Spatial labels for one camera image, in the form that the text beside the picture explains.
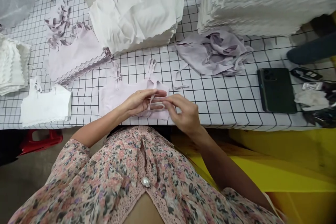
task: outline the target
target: lace trim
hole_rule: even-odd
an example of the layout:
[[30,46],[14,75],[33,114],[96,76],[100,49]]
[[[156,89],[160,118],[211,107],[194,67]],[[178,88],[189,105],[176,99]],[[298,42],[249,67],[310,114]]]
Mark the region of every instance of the lace trim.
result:
[[[172,215],[168,213],[166,201],[157,194],[157,189],[155,187],[155,184],[157,181],[157,174],[153,174],[152,172],[153,169],[152,169],[151,161],[149,160],[149,156],[152,156],[152,155],[146,155],[146,151],[150,152],[151,150],[149,148],[146,148],[146,143],[144,142],[145,134],[148,135],[148,127],[140,127],[138,137],[140,138],[140,141],[141,141],[141,147],[138,152],[138,170],[137,170],[138,175],[136,179],[136,186],[133,187],[130,183],[129,185],[130,189],[128,191],[128,196],[120,197],[119,200],[116,200],[114,205],[117,207],[117,211],[113,211],[111,213],[109,222],[110,223],[123,223],[126,220],[127,216],[130,214],[130,212],[133,210],[139,198],[145,192],[147,192],[150,198],[152,199],[164,223],[166,224],[181,223],[181,220],[178,220],[175,217],[172,218]],[[160,140],[164,139],[160,134],[157,134],[156,136]],[[141,184],[141,181],[140,181],[141,178],[146,175],[148,176],[148,178],[151,180],[151,183],[152,183],[150,188],[145,188]]]

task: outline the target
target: woman's hand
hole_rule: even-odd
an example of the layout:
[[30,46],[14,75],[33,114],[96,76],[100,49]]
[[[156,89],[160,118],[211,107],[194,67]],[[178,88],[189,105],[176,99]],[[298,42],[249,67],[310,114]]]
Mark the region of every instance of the woman's hand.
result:
[[[176,126],[192,137],[203,131],[203,127],[200,124],[200,118],[198,115],[198,106],[188,99],[184,98],[180,94],[174,94],[165,98],[158,99],[158,102],[162,102]],[[175,107],[181,109],[181,113],[176,113]]]
[[[132,94],[130,97],[128,97],[127,100],[124,101],[119,107],[122,109],[122,111],[126,112],[128,117],[135,116],[147,110],[151,96],[154,94],[155,94],[154,97],[167,96],[167,92],[164,90],[157,90],[157,89],[139,90],[136,91],[134,94]],[[162,105],[155,105],[155,104],[151,105],[150,107],[151,107],[150,109],[152,110],[163,108]]]

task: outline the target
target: white grid pattern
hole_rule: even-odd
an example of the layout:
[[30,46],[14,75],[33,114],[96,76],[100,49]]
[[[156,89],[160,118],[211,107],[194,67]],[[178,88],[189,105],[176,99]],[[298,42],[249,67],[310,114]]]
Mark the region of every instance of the white grid pattern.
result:
[[[183,19],[178,25],[176,35],[168,46],[129,52],[114,58],[119,64],[124,80],[136,83],[144,79],[145,64],[149,58],[157,61],[155,73],[158,79],[170,87],[171,93],[180,93],[199,106],[200,121],[206,127],[237,128],[258,131],[308,130],[314,128],[302,117],[302,112],[293,115],[265,113],[261,108],[259,85],[256,75],[258,68],[288,67],[296,65],[286,59],[286,52],[295,44],[311,40],[312,31],[302,31],[292,38],[287,37],[245,37],[245,41],[254,48],[253,61],[246,64],[246,70],[235,77],[204,76],[190,66],[181,71],[182,80],[177,85],[188,84],[190,87],[174,91],[172,76],[184,63],[175,49],[175,43],[183,40],[191,32],[197,31],[198,6],[201,0],[185,0]],[[85,0],[70,0],[71,25],[85,21],[90,26],[88,6]],[[29,77],[40,75],[43,90],[50,91],[51,81],[45,73],[43,61],[49,55],[49,46],[44,31],[44,20],[53,6],[50,0],[36,0],[29,18],[20,25],[8,30],[5,35],[21,42],[31,44],[29,59]],[[65,33],[66,40],[72,42],[71,29]],[[335,79],[335,70],[330,61],[309,66],[328,79]],[[73,81],[71,118],[69,121],[39,124],[31,128],[70,128],[83,126],[98,119],[98,90],[111,76],[111,64],[102,65]],[[300,90],[302,82],[292,78],[294,90]],[[28,95],[28,87],[18,92],[0,97],[0,130],[22,128],[20,105]],[[173,125],[171,120],[130,118],[122,125]]]

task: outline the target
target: pearl button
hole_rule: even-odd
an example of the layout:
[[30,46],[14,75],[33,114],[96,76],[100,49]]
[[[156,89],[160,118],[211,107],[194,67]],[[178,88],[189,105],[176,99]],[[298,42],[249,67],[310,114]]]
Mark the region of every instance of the pearl button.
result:
[[141,184],[144,186],[144,187],[147,187],[149,188],[151,185],[151,181],[149,180],[149,178],[147,178],[146,176],[142,177],[141,179]]

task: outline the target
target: woman's right hand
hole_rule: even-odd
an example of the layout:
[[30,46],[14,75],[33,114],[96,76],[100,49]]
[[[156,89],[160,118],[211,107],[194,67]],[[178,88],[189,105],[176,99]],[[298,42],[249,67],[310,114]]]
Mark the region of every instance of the woman's right hand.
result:
[[[169,111],[170,117],[176,126],[188,136],[193,136],[202,131],[198,115],[198,106],[180,94],[159,98],[165,108]],[[180,108],[181,113],[176,113],[175,107]]]

